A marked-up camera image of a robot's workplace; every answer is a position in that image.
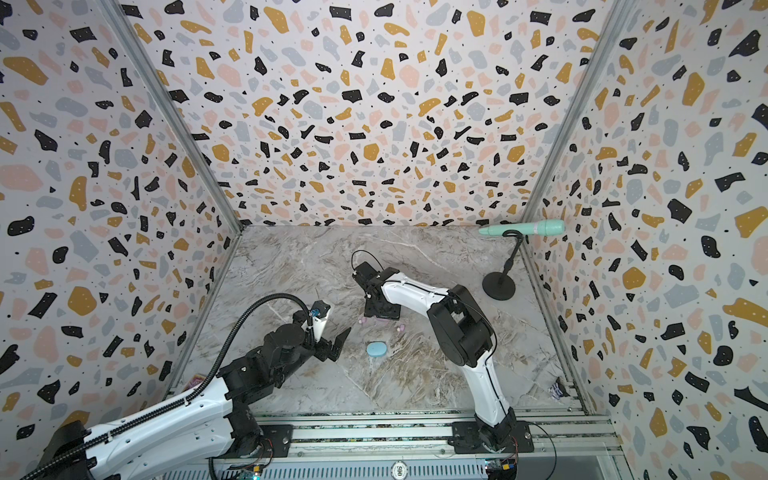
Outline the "blue earbud charging case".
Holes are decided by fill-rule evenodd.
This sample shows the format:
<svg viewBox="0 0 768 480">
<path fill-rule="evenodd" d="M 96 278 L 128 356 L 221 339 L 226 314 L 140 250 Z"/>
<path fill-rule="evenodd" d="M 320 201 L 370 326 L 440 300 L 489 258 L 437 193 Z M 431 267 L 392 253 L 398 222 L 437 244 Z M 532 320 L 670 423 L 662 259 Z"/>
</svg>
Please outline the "blue earbud charging case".
<svg viewBox="0 0 768 480">
<path fill-rule="evenodd" d="M 371 358 L 384 357 L 388 352 L 388 346 L 383 341 L 370 342 L 366 346 L 366 353 Z"/>
</svg>

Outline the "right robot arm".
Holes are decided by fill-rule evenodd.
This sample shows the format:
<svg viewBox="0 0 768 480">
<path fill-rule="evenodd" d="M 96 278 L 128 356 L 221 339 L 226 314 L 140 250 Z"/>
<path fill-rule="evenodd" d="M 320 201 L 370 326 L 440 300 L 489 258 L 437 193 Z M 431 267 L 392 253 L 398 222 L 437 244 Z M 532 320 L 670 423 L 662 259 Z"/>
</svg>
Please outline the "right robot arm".
<svg viewBox="0 0 768 480">
<path fill-rule="evenodd" d="M 367 317 L 397 320 L 407 308 L 429 320 L 442 353 L 463 372 L 481 441 L 495 451 L 506 447 L 517 419 L 493 363 L 498 337 L 466 287 L 430 286 L 391 267 L 376 270 L 367 262 L 354 267 L 352 276 L 365 294 Z"/>
</svg>

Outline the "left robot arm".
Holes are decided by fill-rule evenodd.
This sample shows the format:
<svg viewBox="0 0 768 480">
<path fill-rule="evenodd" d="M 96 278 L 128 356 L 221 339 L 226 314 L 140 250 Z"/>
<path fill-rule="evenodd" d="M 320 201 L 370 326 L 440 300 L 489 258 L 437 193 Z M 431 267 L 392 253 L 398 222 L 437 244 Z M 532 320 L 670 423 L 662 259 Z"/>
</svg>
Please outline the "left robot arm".
<svg viewBox="0 0 768 480">
<path fill-rule="evenodd" d="M 260 346 L 232 360 L 207 383 L 146 413 L 86 428 L 76 421 L 57 430 L 31 479 L 151 479 L 192 461 L 276 457 L 289 428 L 263 429 L 251 405 L 268 397 L 308 360 L 335 361 L 350 330 L 315 339 L 327 308 L 268 333 Z"/>
</svg>

